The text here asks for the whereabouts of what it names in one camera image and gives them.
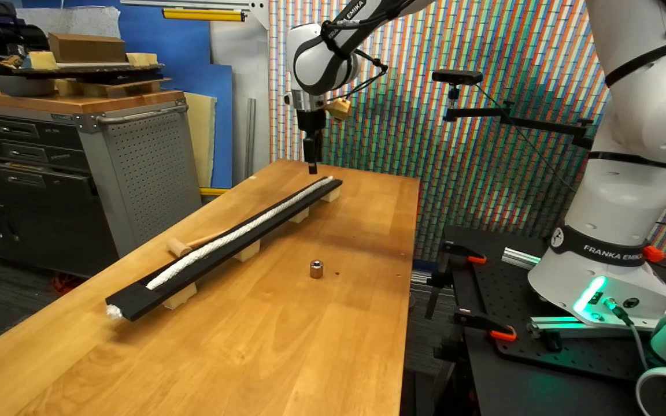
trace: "green light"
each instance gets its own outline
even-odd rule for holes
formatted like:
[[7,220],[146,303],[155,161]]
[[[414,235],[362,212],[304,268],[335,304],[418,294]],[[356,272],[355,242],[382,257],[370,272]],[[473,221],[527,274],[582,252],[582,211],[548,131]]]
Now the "green light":
[[592,318],[592,315],[588,315],[588,303],[590,303],[590,297],[597,294],[597,290],[602,290],[607,287],[607,278],[604,274],[600,274],[600,278],[594,278],[592,281],[590,281],[590,287],[582,290],[582,296],[573,303],[573,310],[578,312],[578,315],[582,315],[588,320],[594,320]]

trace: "small cylinder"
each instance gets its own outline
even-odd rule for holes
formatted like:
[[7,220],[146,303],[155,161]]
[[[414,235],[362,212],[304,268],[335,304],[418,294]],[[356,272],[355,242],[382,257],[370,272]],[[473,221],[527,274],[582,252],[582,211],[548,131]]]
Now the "small cylinder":
[[311,260],[311,278],[312,279],[322,279],[325,272],[326,272],[325,260],[320,260],[320,259]]

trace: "floor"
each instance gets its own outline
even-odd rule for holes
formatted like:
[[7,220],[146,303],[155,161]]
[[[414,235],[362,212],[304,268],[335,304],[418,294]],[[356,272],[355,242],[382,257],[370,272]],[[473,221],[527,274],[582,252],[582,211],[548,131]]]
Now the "floor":
[[[429,296],[430,288],[426,283],[426,274],[414,272],[403,416],[437,413],[436,405],[452,371],[448,362],[432,355],[432,349],[441,342],[441,334],[453,330],[448,323],[448,315],[453,312],[452,290],[441,290],[432,318],[426,318]],[[27,318],[56,297],[59,294],[52,283],[52,272],[27,271],[0,260],[0,332]]]

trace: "wooden tabletop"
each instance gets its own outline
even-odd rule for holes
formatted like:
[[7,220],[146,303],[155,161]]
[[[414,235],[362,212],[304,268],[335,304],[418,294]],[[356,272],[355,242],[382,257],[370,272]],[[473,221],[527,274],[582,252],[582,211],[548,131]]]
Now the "wooden tabletop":
[[179,90],[134,94],[134,96],[9,96],[0,92],[0,110],[77,116],[77,114],[109,114],[121,109],[153,105],[182,98],[186,96]]
[[[284,224],[179,310],[109,320],[104,297],[314,183],[277,161],[0,337],[0,413],[395,416],[418,183],[322,166],[342,197]],[[311,278],[322,259],[326,274]]]

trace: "white wall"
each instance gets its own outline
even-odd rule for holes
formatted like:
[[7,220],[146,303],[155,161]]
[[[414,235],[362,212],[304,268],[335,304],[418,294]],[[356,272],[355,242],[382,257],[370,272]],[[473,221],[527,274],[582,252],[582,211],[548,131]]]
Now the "white wall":
[[248,98],[257,98],[257,133],[252,171],[268,163],[268,31],[259,21],[211,22],[216,64],[233,70],[233,179],[246,178]]

